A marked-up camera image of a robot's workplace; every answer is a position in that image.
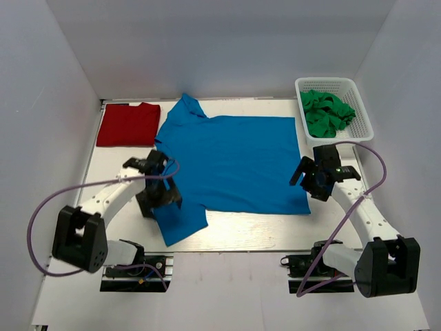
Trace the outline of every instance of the table surface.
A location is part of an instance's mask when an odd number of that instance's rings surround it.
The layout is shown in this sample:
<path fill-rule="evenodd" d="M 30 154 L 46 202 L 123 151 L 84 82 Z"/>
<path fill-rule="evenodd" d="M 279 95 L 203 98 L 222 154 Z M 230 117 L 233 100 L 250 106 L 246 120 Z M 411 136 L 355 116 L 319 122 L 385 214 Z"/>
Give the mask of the table surface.
<path fill-rule="evenodd" d="M 176 101 L 151 102 L 161 106 L 160 125 Z M 223 99 L 201 101 L 208 117 L 218 115 L 295 117 L 301 155 L 312 157 L 306 145 L 305 131 L 295 99 Z M 146 157 L 151 148 L 98 148 L 92 152 L 86 182 L 111 179 L 130 157 Z M 345 153 L 343 165 L 359 170 L 353 150 Z M 91 198 L 101 187 L 87 188 L 81 201 Z M 167 247 L 157 223 L 144 219 L 136 199 L 132 199 L 114 217 L 107 228 L 109 239 L 128 239 L 144 246 L 147 252 L 209 251 L 292 251 L 309 250 L 314 242 L 329 237 L 344 215 L 330 199 L 324 203 L 309 199 L 310 215 L 250 214 L 207 211 L 208 227 Z M 350 222 L 337 236 L 350 248 L 361 248 L 361 242 Z"/>
<path fill-rule="evenodd" d="M 161 123 L 175 103 L 158 102 Z M 209 117 L 299 115 L 295 100 L 239 99 L 201 105 Z M 296 125 L 300 152 L 311 156 L 301 122 Z M 95 148 L 86 181 L 112 178 L 126 159 L 148 152 L 148 148 Z M 353 154 L 348 157 L 343 163 L 358 168 Z M 84 190 L 83 199 L 98 190 Z M 175 252 L 167 293 L 99 292 L 100 272 L 46 277 L 32 324 L 48 325 L 51 331 L 427 329 L 417 293 L 375 299 L 366 299 L 357 290 L 300 299 L 288 293 L 287 270 L 279 265 L 285 253 L 274 250 L 309 250 L 315 241 L 326 239 L 343 216 L 332 199 L 309 204 L 310 216 L 207 212 L 207 228 L 167 248 L 156 223 L 143 219 L 133 200 L 111 222 L 108 236 L 137 241 L 151 252 Z M 361 247 L 350 223 L 338 238 L 347 246 Z M 236 252 L 201 252 L 226 250 Z M 49 269 L 66 272 L 72 266 L 53 259 Z"/>

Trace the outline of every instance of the gray wall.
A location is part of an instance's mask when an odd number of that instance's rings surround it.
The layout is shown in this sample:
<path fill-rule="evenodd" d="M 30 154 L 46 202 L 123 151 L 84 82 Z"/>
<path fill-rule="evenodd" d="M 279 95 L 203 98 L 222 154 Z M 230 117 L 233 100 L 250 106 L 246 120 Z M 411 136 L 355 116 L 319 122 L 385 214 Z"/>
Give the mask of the gray wall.
<path fill-rule="evenodd" d="M 44 0 L 0 1 L 0 45 L 0 328 L 20 331 L 42 281 L 26 249 L 28 219 L 44 197 L 79 180 L 99 100 Z M 44 263 L 57 209 L 72 197 L 37 221 Z"/>
<path fill-rule="evenodd" d="M 389 167 L 376 203 L 421 245 L 418 293 L 431 330 L 441 330 L 441 2 L 399 0 L 373 43 L 356 83 Z M 364 155 L 369 182 L 375 157 Z"/>
<path fill-rule="evenodd" d="M 292 96 L 353 77 L 395 0 L 48 0 L 102 99 Z"/>

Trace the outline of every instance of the green clothing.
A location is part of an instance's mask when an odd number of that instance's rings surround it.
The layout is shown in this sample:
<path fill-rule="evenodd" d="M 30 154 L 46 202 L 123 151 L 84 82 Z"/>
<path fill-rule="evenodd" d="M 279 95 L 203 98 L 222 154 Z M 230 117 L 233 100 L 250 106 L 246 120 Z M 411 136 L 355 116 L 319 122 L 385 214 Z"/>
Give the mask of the green clothing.
<path fill-rule="evenodd" d="M 337 96 L 310 90 L 300 92 L 309 134 L 316 138 L 334 138 L 337 130 L 344 130 L 356 112 Z"/>

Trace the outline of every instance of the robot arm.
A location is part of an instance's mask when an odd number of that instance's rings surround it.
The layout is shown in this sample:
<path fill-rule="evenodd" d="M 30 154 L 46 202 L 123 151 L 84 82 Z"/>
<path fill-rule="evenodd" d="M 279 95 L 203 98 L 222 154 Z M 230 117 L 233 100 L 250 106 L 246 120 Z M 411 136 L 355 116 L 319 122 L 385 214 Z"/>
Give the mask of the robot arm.
<path fill-rule="evenodd" d="M 131 158 L 119 172 L 120 182 L 105 186 L 91 199 L 76 208 L 66 206 L 58 216 L 52 254 L 88 272 L 96 272 L 103 265 L 130 265 L 144 255 L 144 248 L 131 241 L 107 240 L 105 229 L 116 213 L 134 196 L 144 217 L 154 218 L 152 210 L 177 203 L 182 198 L 173 179 L 125 180 L 140 175 L 158 176 L 169 159 L 152 150 L 146 159 Z"/>
<path fill-rule="evenodd" d="M 332 196 L 347 212 L 365 188 L 353 167 L 341 166 L 335 146 L 314 148 L 314 160 L 303 157 L 291 185 L 304 173 L 301 186 L 315 199 Z M 350 216 L 362 242 L 363 251 L 334 241 L 322 263 L 351 277 L 365 297 L 411 293 L 416 290 L 420 246 L 414 238 L 404 238 L 382 216 L 371 197 L 365 197 Z M 312 252 L 317 253 L 317 243 Z"/>

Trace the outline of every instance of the plastic basket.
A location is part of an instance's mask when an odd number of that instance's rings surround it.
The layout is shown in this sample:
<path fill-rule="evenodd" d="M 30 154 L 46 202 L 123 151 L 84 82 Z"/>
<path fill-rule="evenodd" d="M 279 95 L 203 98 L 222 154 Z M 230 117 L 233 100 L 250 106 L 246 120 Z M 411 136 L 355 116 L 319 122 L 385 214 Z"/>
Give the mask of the plastic basket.
<path fill-rule="evenodd" d="M 315 138 L 309 134 L 305 119 L 300 92 L 316 90 L 335 94 L 343 102 L 349 104 L 355 111 L 356 117 L 344 130 L 337 131 L 335 138 Z M 365 106 L 358 92 L 356 84 L 352 79 L 338 77 L 307 77 L 296 80 L 296 94 L 298 106 L 302 117 L 303 128 L 305 129 L 307 145 L 312 148 L 319 145 L 327 145 L 338 141 L 369 141 L 373 138 L 373 130 Z"/>

